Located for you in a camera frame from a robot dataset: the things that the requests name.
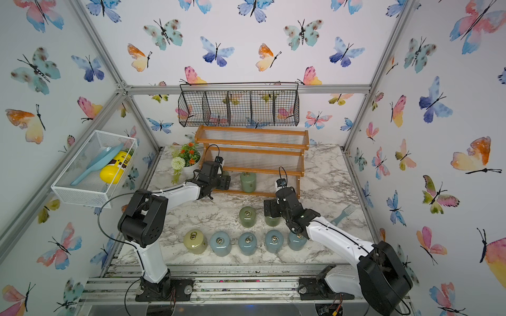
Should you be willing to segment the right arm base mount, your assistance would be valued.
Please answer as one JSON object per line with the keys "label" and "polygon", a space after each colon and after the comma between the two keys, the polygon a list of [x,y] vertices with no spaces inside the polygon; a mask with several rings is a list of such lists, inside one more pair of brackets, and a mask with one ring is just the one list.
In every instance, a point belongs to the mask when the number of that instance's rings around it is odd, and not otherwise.
{"label": "right arm base mount", "polygon": [[354,295],[345,292],[334,292],[327,285],[324,278],[332,268],[337,267],[336,265],[328,265],[315,277],[299,278],[299,286],[297,292],[300,295],[302,301],[305,300],[334,300],[336,298],[344,300],[353,300]]}

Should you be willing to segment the yellow canister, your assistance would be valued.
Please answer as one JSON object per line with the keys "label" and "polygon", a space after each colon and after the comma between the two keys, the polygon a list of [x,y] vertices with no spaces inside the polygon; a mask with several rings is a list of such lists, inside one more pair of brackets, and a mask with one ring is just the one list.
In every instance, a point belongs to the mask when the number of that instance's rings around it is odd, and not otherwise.
{"label": "yellow canister", "polygon": [[205,252],[208,242],[201,230],[192,229],[185,234],[183,244],[191,254],[198,255]]}

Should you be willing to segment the blue canister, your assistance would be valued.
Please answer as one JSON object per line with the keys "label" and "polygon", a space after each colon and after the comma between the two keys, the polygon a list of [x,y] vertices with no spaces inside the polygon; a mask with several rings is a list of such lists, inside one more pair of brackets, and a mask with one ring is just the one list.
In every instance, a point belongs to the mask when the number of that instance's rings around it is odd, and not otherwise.
{"label": "blue canister", "polygon": [[264,243],[268,252],[278,254],[283,247],[284,237],[280,231],[270,230],[265,236]]}
{"label": "blue canister", "polygon": [[308,239],[305,238],[302,234],[289,233],[288,235],[288,246],[293,251],[301,251]]}
{"label": "blue canister", "polygon": [[257,238],[253,233],[243,233],[238,239],[238,246],[243,255],[252,256],[257,249]]}
{"label": "blue canister", "polygon": [[218,257],[225,257],[231,252],[231,239],[224,231],[217,231],[212,235],[209,245]]}

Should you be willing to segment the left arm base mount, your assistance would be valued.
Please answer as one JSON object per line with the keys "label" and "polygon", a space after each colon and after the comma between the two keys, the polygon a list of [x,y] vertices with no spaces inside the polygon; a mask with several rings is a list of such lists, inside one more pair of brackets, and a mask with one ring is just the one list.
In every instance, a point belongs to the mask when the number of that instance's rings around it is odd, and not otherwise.
{"label": "left arm base mount", "polygon": [[136,302],[189,302],[193,292],[192,279],[173,278],[170,271],[159,281],[151,283],[145,276],[136,290]]}

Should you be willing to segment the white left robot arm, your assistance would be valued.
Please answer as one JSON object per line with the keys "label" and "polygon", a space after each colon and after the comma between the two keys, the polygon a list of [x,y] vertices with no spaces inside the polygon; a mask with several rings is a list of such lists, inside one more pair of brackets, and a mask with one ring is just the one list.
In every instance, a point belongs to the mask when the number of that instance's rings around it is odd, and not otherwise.
{"label": "white left robot arm", "polygon": [[166,213],[181,204],[210,198],[214,189],[228,190],[231,178],[223,173],[223,158],[204,162],[194,177],[183,184],[160,191],[137,190],[118,223],[118,230],[136,250],[143,279],[159,284],[169,275],[158,239]]}

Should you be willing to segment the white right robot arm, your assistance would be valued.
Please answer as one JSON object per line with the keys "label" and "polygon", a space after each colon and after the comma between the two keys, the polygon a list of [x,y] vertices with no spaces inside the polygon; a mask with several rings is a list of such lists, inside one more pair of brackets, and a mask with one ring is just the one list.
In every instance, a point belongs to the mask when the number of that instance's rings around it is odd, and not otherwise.
{"label": "white right robot arm", "polygon": [[354,267],[353,276],[339,276],[337,267],[324,273],[324,282],[336,294],[363,297],[380,315],[391,315],[413,287],[401,259],[387,242],[362,240],[338,228],[317,211],[305,208],[295,189],[277,190],[275,198],[264,200],[264,214],[281,217],[292,233],[317,242]]}

